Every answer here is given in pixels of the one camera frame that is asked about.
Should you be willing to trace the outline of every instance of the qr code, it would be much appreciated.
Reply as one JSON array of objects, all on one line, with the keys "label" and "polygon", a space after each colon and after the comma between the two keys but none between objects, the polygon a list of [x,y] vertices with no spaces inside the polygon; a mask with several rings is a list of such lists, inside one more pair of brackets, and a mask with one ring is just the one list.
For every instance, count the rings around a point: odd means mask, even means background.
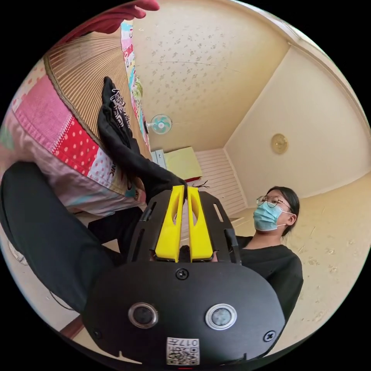
[{"label": "qr code", "polygon": [[198,339],[167,338],[167,364],[191,366],[200,364]]}]

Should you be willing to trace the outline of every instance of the face mask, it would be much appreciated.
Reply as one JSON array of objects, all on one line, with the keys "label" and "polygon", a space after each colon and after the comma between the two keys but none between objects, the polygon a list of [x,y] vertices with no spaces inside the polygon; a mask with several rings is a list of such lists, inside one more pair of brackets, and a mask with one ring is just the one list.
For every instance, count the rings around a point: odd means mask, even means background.
[{"label": "face mask", "polygon": [[283,211],[277,205],[274,208],[269,207],[267,201],[262,203],[254,211],[255,229],[261,232],[268,232],[274,231],[277,229],[277,227],[281,227],[282,225],[286,225],[286,224],[277,225],[277,220],[282,213],[292,214]]}]

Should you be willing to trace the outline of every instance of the patterned wallpaper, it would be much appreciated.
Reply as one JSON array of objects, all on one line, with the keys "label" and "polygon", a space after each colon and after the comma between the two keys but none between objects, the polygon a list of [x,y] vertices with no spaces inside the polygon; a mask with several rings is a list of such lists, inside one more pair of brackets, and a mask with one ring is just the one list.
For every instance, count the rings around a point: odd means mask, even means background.
[{"label": "patterned wallpaper", "polygon": [[[371,244],[371,172],[346,186],[300,201],[298,223],[286,244],[303,264],[304,285],[294,312],[272,352],[318,330],[352,289]],[[236,234],[254,233],[254,208]]]},{"label": "patterned wallpaper", "polygon": [[146,119],[173,121],[166,135],[150,134],[151,148],[223,147],[289,46],[232,2],[159,3],[133,31]]}]

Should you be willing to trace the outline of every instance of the woman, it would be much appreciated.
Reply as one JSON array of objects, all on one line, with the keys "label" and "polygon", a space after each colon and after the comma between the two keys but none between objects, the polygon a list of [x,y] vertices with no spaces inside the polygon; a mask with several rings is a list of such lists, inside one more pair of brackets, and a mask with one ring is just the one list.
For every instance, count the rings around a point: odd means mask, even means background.
[{"label": "woman", "polygon": [[303,273],[299,257],[281,243],[295,226],[300,210],[296,193],[273,187],[257,199],[255,235],[237,237],[242,265],[263,276],[275,290],[287,323],[299,298]]}]

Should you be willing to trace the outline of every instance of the hand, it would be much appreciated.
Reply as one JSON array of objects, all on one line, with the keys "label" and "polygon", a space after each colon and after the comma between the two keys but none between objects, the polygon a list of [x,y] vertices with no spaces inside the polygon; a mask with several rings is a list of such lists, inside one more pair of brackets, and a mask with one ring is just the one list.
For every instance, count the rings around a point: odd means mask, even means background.
[{"label": "hand", "polygon": [[133,20],[134,18],[144,18],[146,16],[146,10],[155,12],[160,9],[160,6],[156,0],[136,0],[119,8],[122,9],[125,20]]}]

